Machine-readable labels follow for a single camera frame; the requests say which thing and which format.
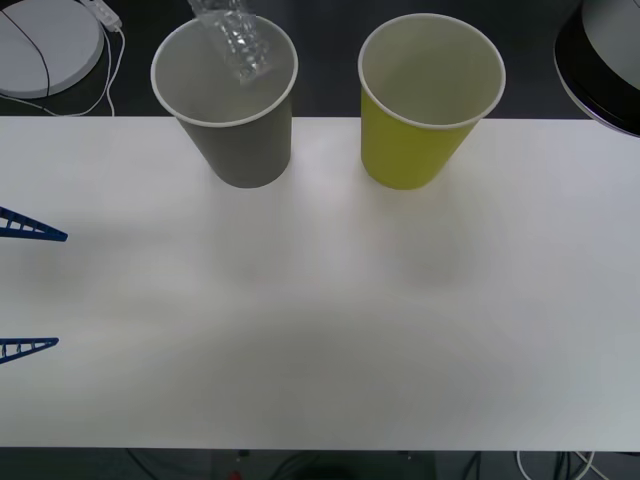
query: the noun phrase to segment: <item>white cable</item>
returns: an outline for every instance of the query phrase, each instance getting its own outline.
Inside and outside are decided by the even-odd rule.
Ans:
[[[582,456],[582,454],[581,454],[581,453],[576,452],[576,454],[577,454],[579,457],[582,457],[582,458],[584,459],[584,457]],[[593,457],[595,457],[595,456],[596,456],[596,452],[591,452],[591,453],[589,454],[589,456],[588,456],[586,459],[584,459],[584,460],[585,460],[585,462],[587,462],[587,463],[585,464],[585,466],[584,466],[584,468],[582,469],[582,471],[581,471],[578,475],[576,475],[574,478],[572,478],[571,480],[580,480],[580,479],[581,479],[582,477],[584,477],[587,473],[589,473],[589,470],[590,470],[590,469],[592,468],[592,466],[593,466]]]
[[[522,458],[520,456],[520,450],[516,452],[516,462],[518,462],[518,468],[520,469],[520,473],[525,478],[525,480],[533,480],[527,472],[524,471],[524,467],[522,466]]]
[[[575,452],[576,455],[578,455],[578,457],[580,457],[580,460],[582,460],[583,462],[587,463],[588,460],[585,458],[584,455],[582,455],[580,452]],[[593,473],[595,473],[596,475],[598,475],[602,480],[609,480],[609,478],[602,473],[600,470],[598,470],[595,465],[593,465],[593,459],[592,459],[592,463],[591,463],[591,470],[593,470]]]
[[[113,82],[116,79],[116,75],[118,75],[118,70],[120,70],[120,62],[122,61],[122,56],[124,55],[124,47],[127,44],[127,41],[124,38],[123,31],[119,27],[116,27],[116,32],[118,32],[120,34],[120,36],[122,37],[122,48],[120,49],[120,54],[118,55],[118,61],[116,62],[116,68],[113,70],[113,75],[111,76],[111,80],[109,81],[109,84],[107,85],[107,100],[109,101],[109,106],[111,107],[111,116],[112,117],[116,116],[116,110],[113,107],[113,102],[111,101],[111,85],[113,85]]]
[[[533,480],[529,475],[527,475],[527,472],[524,471],[520,453],[520,451],[516,452],[516,462],[518,463],[518,469],[520,469],[520,473],[525,478],[525,480]],[[584,466],[582,471],[571,480],[581,480],[589,472],[590,469],[593,469],[593,471],[604,478],[604,480],[609,480],[607,477],[604,477],[599,471],[597,471],[595,467],[593,467],[593,457],[595,457],[596,452],[591,452],[588,458],[584,458],[584,456],[579,452],[576,452],[576,455],[578,455],[584,462],[586,462],[586,465]]]
[[[40,105],[37,105],[35,103],[31,103],[31,102],[27,102],[26,100],[22,100],[20,98],[14,98],[14,97],[8,97],[6,95],[2,95],[0,94],[0,98],[4,98],[5,100],[11,100],[12,102],[16,102],[16,103],[22,103],[23,105],[29,105],[30,107],[34,107],[37,108],[38,110],[44,110],[46,113],[48,113],[49,115],[53,115],[54,117],[81,117],[83,115],[86,115],[88,113],[91,113],[102,101],[102,99],[105,96],[105,93],[107,93],[108,87],[109,87],[109,81],[110,81],[110,73],[111,73],[111,43],[109,42],[109,37],[107,36],[107,31],[104,29],[104,27],[102,27],[102,34],[104,35],[104,40],[107,43],[107,56],[108,56],[108,64],[107,64],[107,80],[104,83],[104,89],[102,90],[102,94],[100,95],[100,98],[98,98],[98,100],[96,101],[96,103],[94,103],[88,110],[82,112],[82,113],[70,113],[68,115],[60,115],[58,113],[52,112],[51,110],[49,110],[48,108],[42,108]],[[111,105],[111,116],[114,116],[114,110],[113,110],[113,105]]]

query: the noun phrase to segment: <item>blue plastic part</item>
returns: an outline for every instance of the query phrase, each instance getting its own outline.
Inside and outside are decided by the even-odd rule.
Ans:
[[[0,338],[0,365],[55,347],[59,341],[59,338]],[[9,345],[16,346],[15,353],[7,352]]]
[[[0,226],[0,237],[50,240],[52,242],[66,242],[69,237],[69,235],[60,230],[3,207],[0,207],[0,218],[4,218],[7,221],[6,226]]]

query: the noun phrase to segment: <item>cup rim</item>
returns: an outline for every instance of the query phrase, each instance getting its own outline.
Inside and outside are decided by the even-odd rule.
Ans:
[[[387,27],[389,27],[389,26],[391,26],[393,24],[400,23],[400,22],[403,22],[405,20],[413,19],[413,18],[431,18],[431,19],[435,18],[435,19],[439,19],[439,20],[445,20],[445,21],[448,21],[448,22],[451,22],[451,23],[456,23],[456,24],[466,28],[467,30],[472,31],[474,34],[476,34],[493,51],[493,53],[495,54],[496,58],[498,59],[498,64],[500,66],[500,89],[499,89],[498,94],[496,95],[496,98],[494,99],[494,101],[482,113],[480,113],[479,115],[476,115],[473,118],[465,120],[464,122],[452,123],[452,124],[448,124],[448,125],[431,125],[431,124],[428,124],[428,123],[416,122],[415,120],[411,120],[411,119],[403,117],[402,115],[398,115],[393,110],[391,110],[390,108],[386,107],[373,94],[373,92],[369,88],[369,85],[367,84],[367,81],[366,81],[366,78],[365,78],[365,75],[364,75],[364,71],[363,71],[364,55],[365,55],[365,53],[367,51],[367,47],[369,46],[369,43],[373,40],[373,38],[375,38],[385,28],[387,28]],[[489,40],[489,38],[484,33],[482,33],[480,30],[478,30],[473,25],[470,25],[470,24],[468,24],[466,22],[463,22],[462,20],[458,20],[457,18],[449,17],[447,15],[439,15],[437,13],[414,13],[414,14],[410,14],[410,15],[403,15],[401,17],[397,17],[397,18],[394,18],[392,20],[389,20],[388,22],[385,22],[382,25],[380,25],[378,28],[376,28],[371,33],[371,35],[369,35],[369,37],[367,37],[367,40],[364,42],[364,45],[362,45],[362,48],[360,49],[360,55],[358,56],[358,74],[360,76],[360,84],[362,85],[362,88],[364,89],[366,94],[369,96],[369,98],[383,112],[385,112],[387,115],[390,115],[391,117],[395,118],[396,120],[400,120],[402,123],[405,123],[407,125],[412,125],[412,126],[418,127],[418,128],[427,129],[427,130],[453,130],[453,129],[457,129],[457,128],[468,127],[470,125],[474,125],[475,123],[479,122],[480,120],[485,118],[487,115],[489,115],[489,113],[491,113],[493,111],[493,109],[496,108],[496,106],[498,105],[500,100],[502,100],[502,96],[504,95],[504,91],[505,91],[505,88],[506,88],[506,85],[507,85],[507,71],[506,71],[506,68],[504,66],[504,60],[502,58],[502,55],[500,55],[500,51],[493,44],[493,42],[491,40]]]
[[[182,120],[183,122],[189,123],[191,125],[196,125],[199,127],[208,127],[208,128],[231,128],[231,127],[239,127],[241,125],[246,125],[248,123],[255,122],[256,120],[259,120],[262,117],[267,116],[269,113],[271,113],[276,108],[278,108],[282,104],[282,102],[286,100],[286,98],[291,93],[291,90],[293,90],[293,86],[295,85],[296,80],[298,78],[298,69],[299,69],[298,52],[296,51],[296,47],[293,44],[293,41],[291,40],[289,35],[287,35],[287,32],[285,32],[282,28],[280,28],[278,25],[273,23],[271,20],[268,20],[258,15],[256,15],[256,18],[274,27],[284,37],[287,44],[289,45],[289,48],[291,49],[291,53],[293,54],[293,73],[291,74],[291,81],[289,82],[289,85],[287,85],[287,88],[285,89],[284,93],[280,97],[278,97],[278,99],[275,100],[269,107],[265,108],[261,112],[258,112],[247,118],[234,120],[233,122],[203,122],[201,120],[195,120],[193,118],[189,118],[186,115],[183,115],[182,113],[176,111],[173,107],[171,107],[171,105],[169,105],[165,101],[165,99],[162,97],[158,89],[158,85],[156,82],[157,62],[158,62],[158,59],[160,58],[160,55],[164,51],[164,49],[167,47],[167,45],[173,40],[173,38],[176,35],[178,35],[182,30],[190,28],[191,26],[193,26],[193,24],[199,21],[197,18],[194,18],[193,20],[189,20],[187,23],[180,25],[173,32],[171,32],[167,36],[167,38],[165,38],[162,41],[162,43],[158,47],[158,50],[156,50],[156,53],[153,56],[153,61],[151,62],[151,86],[153,88],[153,93],[155,94],[156,98],[158,99],[158,101],[166,111],[168,111],[171,115],[176,117],[178,120]]]

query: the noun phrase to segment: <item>gray paper cup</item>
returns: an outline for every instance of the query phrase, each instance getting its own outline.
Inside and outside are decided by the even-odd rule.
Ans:
[[[153,59],[151,83],[216,174],[230,185],[257,188],[277,179],[291,158],[290,94],[298,56],[289,36],[258,17],[272,68],[241,85],[204,27],[192,20],[169,35]]]

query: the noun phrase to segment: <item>yellow paper cup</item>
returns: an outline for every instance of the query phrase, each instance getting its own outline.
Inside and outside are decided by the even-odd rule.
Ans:
[[[367,39],[362,83],[362,162],[400,190],[430,182],[498,104],[506,85],[498,49],[455,18],[415,14]]]

